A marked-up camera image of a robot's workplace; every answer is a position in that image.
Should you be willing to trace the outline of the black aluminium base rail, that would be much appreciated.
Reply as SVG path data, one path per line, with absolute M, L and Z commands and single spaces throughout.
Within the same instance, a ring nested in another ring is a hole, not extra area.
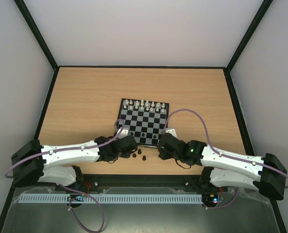
M 186 191 L 216 192 L 220 187 L 247 188 L 256 191 L 267 191 L 267 177 L 257 181 L 232 171 L 206 167 L 200 175 L 100 175 L 83 174 L 76 167 L 61 167 L 61 171 L 47 170 L 27 175 L 15 176 L 15 187 L 26 187 L 37 183 L 58 183 L 76 190 L 84 190 L 88 183 L 93 191 L 101 187 L 172 187 Z

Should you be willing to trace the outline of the black and silver chessboard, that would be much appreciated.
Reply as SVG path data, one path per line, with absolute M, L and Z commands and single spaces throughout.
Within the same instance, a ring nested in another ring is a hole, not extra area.
M 124 121 L 125 127 L 129 130 L 129 135 L 131 132 L 133 132 L 133 137 L 137 144 L 145 147 L 151 147 L 155 148 L 158 146 L 159 140 L 162 137 L 162 132 L 164 129 L 164 126 L 166 125 L 166 120 L 169 116 L 169 107 L 170 104 L 166 102 L 160 102 L 160 108 L 159 112 L 156 112 L 156 105 L 158 102 L 156 101 L 149 101 L 149 112 L 147 112 L 145 102 L 144 100 L 144 109 L 141 110 L 141 105 L 139 104 L 138 109 L 135 109 L 135 102 L 136 99 L 128 99 L 129 101 L 133 101 L 133 109 L 130 110 L 127 105 L 127 109 L 124 109 L 126 99 L 121 99 L 119 112 L 118 112 L 118 119 L 121 119 Z M 150 112 L 151 103 L 155 103 L 154 112 Z M 164 113 L 161 112 L 161 105 L 165 104 Z M 135 136 L 135 132 L 140 132 L 140 136 Z M 151 133 L 157 136 L 157 139 L 154 138 L 146 138 L 142 137 L 142 133 Z

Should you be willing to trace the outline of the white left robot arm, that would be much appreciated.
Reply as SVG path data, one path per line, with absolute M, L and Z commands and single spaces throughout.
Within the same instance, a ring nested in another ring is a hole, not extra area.
M 100 136 L 94 140 L 75 145 L 41 145 L 32 140 L 11 157 L 12 175 L 15 187 L 26 187 L 36 183 L 57 183 L 70 186 L 83 183 L 83 176 L 77 163 L 114 162 L 129 158 L 138 146 L 128 129 L 120 128 L 115 136 Z

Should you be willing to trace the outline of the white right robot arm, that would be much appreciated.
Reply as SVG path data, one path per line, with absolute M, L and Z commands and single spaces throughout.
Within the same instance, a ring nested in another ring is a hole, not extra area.
M 258 191 L 261 195 L 283 200 L 287 173 L 279 159 L 267 153 L 249 156 L 211 147 L 205 142 L 179 140 L 169 129 L 158 143 L 159 157 L 175 159 L 189 166 L 202 166 L 199 182 L 205 190 L 213 187 L 239 187 Z

